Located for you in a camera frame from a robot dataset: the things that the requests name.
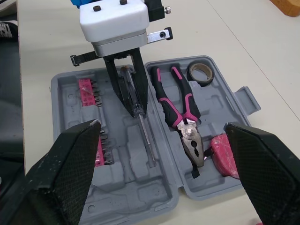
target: pliers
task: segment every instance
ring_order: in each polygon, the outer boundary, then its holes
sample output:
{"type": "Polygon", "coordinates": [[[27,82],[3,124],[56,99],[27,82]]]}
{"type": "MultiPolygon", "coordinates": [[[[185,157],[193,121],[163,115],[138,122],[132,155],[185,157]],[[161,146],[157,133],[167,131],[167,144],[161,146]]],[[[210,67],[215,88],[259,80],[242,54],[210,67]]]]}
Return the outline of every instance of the pliers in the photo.
{"type": "Polygon", "coordinates": [[[183,115],[167,97],[161,83],[161,74],[158,67],[151,68],[152,84],[156,92],[156,98],[163,107],[165,122],[169,127],[177,129],[180,134],[183,149],[193,165],[192,175],[195,178],[199,176],[197,168],[204,166],[203,142],[196,129],[196,122],[201,114],[195,103],[192,89],[182,74],[179,65],[172,65],[171,73],[182,94],[183,115]]]}

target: pliers handle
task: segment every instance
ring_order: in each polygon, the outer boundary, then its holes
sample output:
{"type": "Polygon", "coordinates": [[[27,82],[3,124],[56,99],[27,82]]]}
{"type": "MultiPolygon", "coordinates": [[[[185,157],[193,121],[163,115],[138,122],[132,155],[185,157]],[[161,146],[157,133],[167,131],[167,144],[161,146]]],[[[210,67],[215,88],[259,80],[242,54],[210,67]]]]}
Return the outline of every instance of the pliers handle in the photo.
{"type": "Polygon", "coordinates": [[[179,65],[171,66],[171,73],[176,80],[176,83],[179,85],[182,100],[183,100],[183,116],[179,113],[173,103],[167,97],[163,85],[161,83],[161,74],[160,69],[158,67],[153,67],[151,69],[152,74],[152,84],[156,91],[156,98],[161,103],[164,113],[165,113],[165,121],[168,126],[176,128],[177,125],[183,119],[189,119],[194,122],[200,118],[201,114],[199,109],[195,103],[192,89],[189,86],[186,78],[182,74],[179,65]]]}

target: bit set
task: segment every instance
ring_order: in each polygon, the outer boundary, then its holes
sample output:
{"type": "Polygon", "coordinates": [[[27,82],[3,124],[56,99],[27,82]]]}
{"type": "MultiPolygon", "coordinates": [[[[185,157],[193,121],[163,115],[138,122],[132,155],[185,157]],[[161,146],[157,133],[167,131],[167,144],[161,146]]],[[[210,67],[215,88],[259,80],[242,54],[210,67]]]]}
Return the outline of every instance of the bit set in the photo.
{"type": "Polygon", "coordinates": [[[96,81],[89,78],[78,80],[79,91],[81,96],[82,106],[96,105],[102,106],[102,100],[96,81]]]}
{"type": "Polygon", "coordinates": [[[110,147],[108,147],[109,141],[106,140],[107,135],[105,135],[105,131],[102,129],[100,132],[100,138],[97,148],[95,167],[113,164],[112,151],[110,147]]]}

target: plastic case tray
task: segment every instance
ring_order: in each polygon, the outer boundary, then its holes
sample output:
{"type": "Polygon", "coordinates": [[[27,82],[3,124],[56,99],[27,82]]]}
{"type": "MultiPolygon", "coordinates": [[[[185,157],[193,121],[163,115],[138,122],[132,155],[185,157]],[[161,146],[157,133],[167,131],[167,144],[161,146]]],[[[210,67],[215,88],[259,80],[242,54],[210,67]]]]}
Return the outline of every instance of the plastic case tray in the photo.
{"type": "Polygon", "coordinates": [[[146,126],[155,151],[157,166],[150,168],[137,120],[132,118],[113,92],[105,68],[56,75],[51,82],[54,139],[69,127],[100,119],[108,135],[113,165],[95,168],[90,191],[82,212],[81,225],[129,225],[172,210],[178,203],[178,188],[183,187],[194,200],[204,200],[239,188],[239,180],[223,177],[208,158],[200,176],[192,178],[192,165],[185,155],[179,134],[165,123],[161,104],[155,97],[149,71],[161,69],[165,92],[179,111],[182,99],[170,67],[179,63],[186,74],[191,62],[201,62],[214,73],[213,82],[201,87],[190,81],[195,101],[201,112],[197,129],[204,148],[212,137],[224,134],[226,122],[250,125],[247,116],[260,110],[248,87],[232,93],[214,61],[207,56],[150,62],[145,65],[149,89],[146,126]],[[102,107],[82,107],[78,79],[97,81],[102,107]]]}

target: table surface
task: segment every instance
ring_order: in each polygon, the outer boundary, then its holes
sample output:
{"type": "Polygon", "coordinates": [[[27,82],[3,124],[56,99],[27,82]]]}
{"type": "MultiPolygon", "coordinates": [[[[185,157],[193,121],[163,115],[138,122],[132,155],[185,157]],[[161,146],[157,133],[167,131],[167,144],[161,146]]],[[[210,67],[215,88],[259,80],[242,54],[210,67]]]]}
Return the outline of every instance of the table surface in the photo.
{"type": "MultiPolygon", "coordinates": [[[[141,48],[143,61],[208,55],[232,91],[248,86],[261,111],[252,126],[276,134],[298,157],[300,134],[300,16],[283,15],[269,0],[163,0],[172,7],[148,32],[171,26],[174,40],[141,48]]],[[[25,164],[28,171],[52,146],[51,79],[59,73],[105,67],[95,60],[73,67],[69,56],[92,51],[69,0],[18,1],[25,164]]],[[[130,63],[119,60],[118,65],[130,63]]],[[[255,225],[244,190],[192,201],[182,192],[170,213],[140,224],[255,225]]]]}

